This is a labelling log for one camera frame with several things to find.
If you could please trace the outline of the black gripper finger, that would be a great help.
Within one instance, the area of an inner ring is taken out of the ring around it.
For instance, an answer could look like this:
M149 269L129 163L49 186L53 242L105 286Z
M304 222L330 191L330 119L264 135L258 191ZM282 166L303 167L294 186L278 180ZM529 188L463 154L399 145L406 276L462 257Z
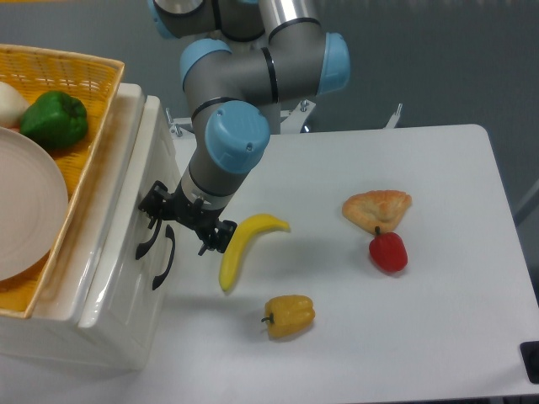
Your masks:
M168 202L168 188L161 181L155 181L138 205L138 210L145 213L150 220L149 229L152 229L158 221L167 217Z
M201 227L197 230L197 236L202 241L198 254L203 255L206 251L224 253L236 229L237 223L228 220L215 220L210 225Z

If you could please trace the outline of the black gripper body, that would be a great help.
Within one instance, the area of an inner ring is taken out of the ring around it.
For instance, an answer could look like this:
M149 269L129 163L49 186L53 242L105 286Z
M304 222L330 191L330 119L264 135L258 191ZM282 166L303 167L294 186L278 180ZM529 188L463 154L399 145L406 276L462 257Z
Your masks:
M190 178L182 178L175 191L164 199L163 219L177 221L199 236L208 236L215 230L223 208L212 209L205 200L193 196L191 190L199 191Z

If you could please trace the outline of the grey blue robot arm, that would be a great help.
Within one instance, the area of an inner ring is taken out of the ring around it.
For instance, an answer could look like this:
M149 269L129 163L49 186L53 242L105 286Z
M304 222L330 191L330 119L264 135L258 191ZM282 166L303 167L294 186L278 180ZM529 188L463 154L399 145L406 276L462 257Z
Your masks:
M221 221L277 125L264 107L331 93L350 79L344 38L325 32L311 1L151 1L160 33L198 35L183 51L181 87L196 148L175 190L156 182L139 204L149 228L194 231L224 252L236 226Z

